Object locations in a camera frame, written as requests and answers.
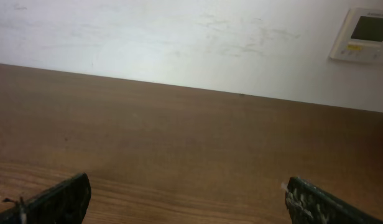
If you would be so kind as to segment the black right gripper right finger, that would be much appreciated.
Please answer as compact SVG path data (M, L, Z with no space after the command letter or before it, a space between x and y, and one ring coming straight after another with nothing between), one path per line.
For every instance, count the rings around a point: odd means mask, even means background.
M289 179L285 205L293 224L383 224L299 177Z

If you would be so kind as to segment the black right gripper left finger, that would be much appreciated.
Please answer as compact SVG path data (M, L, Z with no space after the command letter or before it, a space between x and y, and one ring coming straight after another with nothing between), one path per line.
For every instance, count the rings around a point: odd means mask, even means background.
M90 199L89 178L80 173L28 200L5 198L14 206L0 213L0 224L82 224Z

